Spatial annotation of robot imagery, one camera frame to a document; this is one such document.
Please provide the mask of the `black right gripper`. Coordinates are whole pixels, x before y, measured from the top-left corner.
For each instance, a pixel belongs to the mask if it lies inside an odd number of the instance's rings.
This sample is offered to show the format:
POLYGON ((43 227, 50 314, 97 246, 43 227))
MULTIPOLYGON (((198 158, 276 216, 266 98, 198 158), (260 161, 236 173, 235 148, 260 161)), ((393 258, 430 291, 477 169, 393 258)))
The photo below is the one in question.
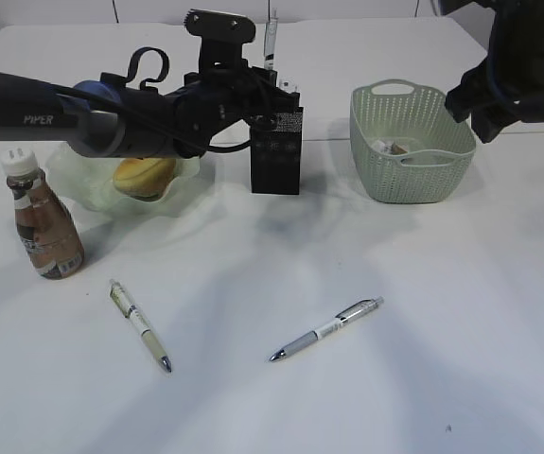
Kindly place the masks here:
POLYGON ((447 110, 488 144, 522 121, 544 123, 544 1, 479 1, 494 12, 487 55, 448 92, 447 110))

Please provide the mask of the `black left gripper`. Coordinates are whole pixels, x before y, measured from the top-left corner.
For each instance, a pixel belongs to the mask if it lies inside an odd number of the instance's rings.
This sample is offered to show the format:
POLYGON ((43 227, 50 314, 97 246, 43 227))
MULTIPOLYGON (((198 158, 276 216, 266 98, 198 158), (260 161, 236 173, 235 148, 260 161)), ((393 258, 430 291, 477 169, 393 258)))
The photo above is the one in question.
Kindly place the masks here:
POLYGON ((271 71, 216 66, 185 74, 184 88, 184 138, 189 142, 209 142, 240 121, 257 140, 302 140, 300 94, 277 87, 271 71))

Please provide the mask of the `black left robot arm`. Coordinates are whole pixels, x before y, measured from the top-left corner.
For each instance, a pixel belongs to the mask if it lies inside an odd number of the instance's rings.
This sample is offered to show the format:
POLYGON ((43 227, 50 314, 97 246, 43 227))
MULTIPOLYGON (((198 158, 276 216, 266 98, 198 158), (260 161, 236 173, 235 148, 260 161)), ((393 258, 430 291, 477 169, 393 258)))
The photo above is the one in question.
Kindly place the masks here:
POLYGON ((268 81, 263 69, 217 67, 184 76, 166 95, 132 89, 113 74, 65 87, 0 73, 0 141, 64 141, 88 158, 185 158, 214 147, 212 139, 237 122, 253 134, 301 129, 299 96, 268 81))

